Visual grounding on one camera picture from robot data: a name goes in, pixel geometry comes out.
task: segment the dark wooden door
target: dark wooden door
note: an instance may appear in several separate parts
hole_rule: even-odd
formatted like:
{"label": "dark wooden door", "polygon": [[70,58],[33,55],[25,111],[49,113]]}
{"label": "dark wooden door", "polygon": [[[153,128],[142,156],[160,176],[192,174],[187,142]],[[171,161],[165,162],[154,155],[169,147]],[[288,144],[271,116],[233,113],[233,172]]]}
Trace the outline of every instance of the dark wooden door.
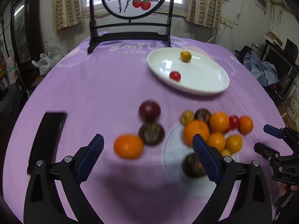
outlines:
{"label": "dark wooden door", "polygon": [[39,76],[31,61],[38,61],[43,52],[39,0],[12,0],[10,31],[15,61],[26,87],[30,88]]}

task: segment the plate rim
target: plate rim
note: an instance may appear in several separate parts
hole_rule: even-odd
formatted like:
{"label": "plate rim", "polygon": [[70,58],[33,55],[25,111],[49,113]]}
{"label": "plate rim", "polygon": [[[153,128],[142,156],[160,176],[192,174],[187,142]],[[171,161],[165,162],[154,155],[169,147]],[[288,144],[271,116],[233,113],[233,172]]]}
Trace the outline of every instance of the plate rim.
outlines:
{"label": "plate rim", "polygon": [[[165,49],[184,50],[184,48],[181,49],[181,48],[172,48],[172,47],[159,48],[159,49],[156,49],[156,50],[165,50]],[[190,94],[194,94],[194,93],[208,93],[208,94],[210,94],[210,95],[211,95],[211,94],[222,93],[222,92],[224,92],[225,90],[227,90],[227,88],[228,88],[228,86],[229,86],[229,84],[230,84],[230,78],[229,78],[227,72],[223,69],[223,67],[222,67],[221,65],[219,65],[216,61],[212,60],[211,58],[209,58],[209,57],[207,57],[207,56],[205,56],[205,55],[203,55],[203,54],[201,54],[201,53],[199,53],[199,52],[196,52],[196,51],[193,51],[193,50],[189,50],[189,49],[185,49],[184,51],[189,51],[191,54],[192,54],[192,53],[200,54],[200,55],[204,56],[205,58],[207,58],[208,60],[210,60],[211,62],[216,63],[216,64],[217,64],[217,65],[224,71],[225,75],[226,75],[227,78],[228,78],[228,85],[227,85],[226,88],[224,88],[223,90],[218,90],[218,91],[196,90],[196,89],[194,89],[194,88],[190,88],[190,87],[187,87],[187,86],[182,86],[182,85],[180,85],[180,83],[177,82],[177,81],[170,81],[170,80],[167,80],[166,77],[157,75],[157,73],[156,73],[155,70],[153,69],[153,67],[152,67],[152,65],[151,65],[151,63],[150,63],[150,60],[149,60],[150,55],[151,55],[154,51],[156,51],[156,50],[151,51],[151,52],[149,53],[149,55],[147,56],[147,64],[148,64],[148,66],[150,67],[152,73],[153,73],[154,75],[156,75],[158,78],[162,77],[162,78],[165,79],[167,82],[170,82],[170,83],[173,83],[174,85],[176,85],[177,88],[175,88],[175,89],[177,89],[177,90],[179,90],[179,89],[182,89],[182,90],[183,90],[183,89],[187,89],[187,90],[188,90],[188,93],[190,93]]]}

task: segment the silver bolt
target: silver bolt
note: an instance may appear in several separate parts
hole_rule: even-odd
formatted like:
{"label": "silver bolt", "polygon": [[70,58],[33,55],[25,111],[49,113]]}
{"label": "silver bolt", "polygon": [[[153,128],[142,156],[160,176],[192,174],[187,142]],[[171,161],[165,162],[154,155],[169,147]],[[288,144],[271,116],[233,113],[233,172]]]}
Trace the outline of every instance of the silver bolt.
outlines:
{"label": "silver bolt", "polygon": [[43,163],[44,163],[43,160],[38,160],[38,161],[36,162],[37,166],[41,166]]}
{"label": "silver bolt", "polygon": [[224,161],[226,161],[226,162],[231,162],[231,161],[232,161],[232,159],[231,159],[230,156],[225,156],[223,159],[224,159]]}
{"label": "silver bolt", "polygon": [[64,158],[64,161],[65,161],[65,162],[70,162],[71,160],[73,160],[73,158],[72,158],[71,156],[66,156],[66,157]]}
{"label": "silver bolt", "polygon": [[260,163],[257,160],[253,160],[252,164],[256,167],[258,167],[260,165]]}

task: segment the power outlet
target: power outlet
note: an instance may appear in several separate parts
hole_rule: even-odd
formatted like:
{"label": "power outlet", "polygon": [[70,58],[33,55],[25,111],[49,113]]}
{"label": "power outlet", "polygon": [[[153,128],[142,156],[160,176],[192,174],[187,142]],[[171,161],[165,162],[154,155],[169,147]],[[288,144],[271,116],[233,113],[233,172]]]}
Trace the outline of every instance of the power outlet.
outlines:
{"label": "power outlet", "polygon": [[220,23],[226,24],[226,26],[232,28],[234,26],[234,21],[233,20],[228,20],[226,18],[221,17],[220,18]]}

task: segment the red object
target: red object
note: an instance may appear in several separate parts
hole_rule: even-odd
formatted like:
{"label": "red object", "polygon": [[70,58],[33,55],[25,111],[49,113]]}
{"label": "red object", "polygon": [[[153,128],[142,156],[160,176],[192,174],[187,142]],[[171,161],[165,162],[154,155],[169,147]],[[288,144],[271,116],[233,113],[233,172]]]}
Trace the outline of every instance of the red object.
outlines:
{"label": "red object", "polygon": [[227,127],[227,129],[225,130],[224,133],[230,132],[231,131],[231,122],[229,122],[229,125]]}
{"label": "red object", "polygon": [[161,109],[160,106],[153,101],[144,101],[139,109],[138,113],[140,117],[145,121],[152,121],[160,116]]}
{"label": "red object", "polygon": [[175,80],[177,82],[179,82],[181,80],[181,75],[178,71],[172,71],[170,74],[169,74],[169,78],[172,79],[172,80]]}
{"label": "red object", "polygon": [[141,0],[133,0],[132,5],[133,7],[140,7],[141,6]]}
{"label": "red object", "polygon": [[229,124],[231,125],[231,129],[234,130],[240,126],[239,117],[236,115],[231,115],[229,117]]}
{"label": "red object", "polygon": [[150,8],[150,1],[142,1],[141,2],[141,8],[143,10],[148,10]]}

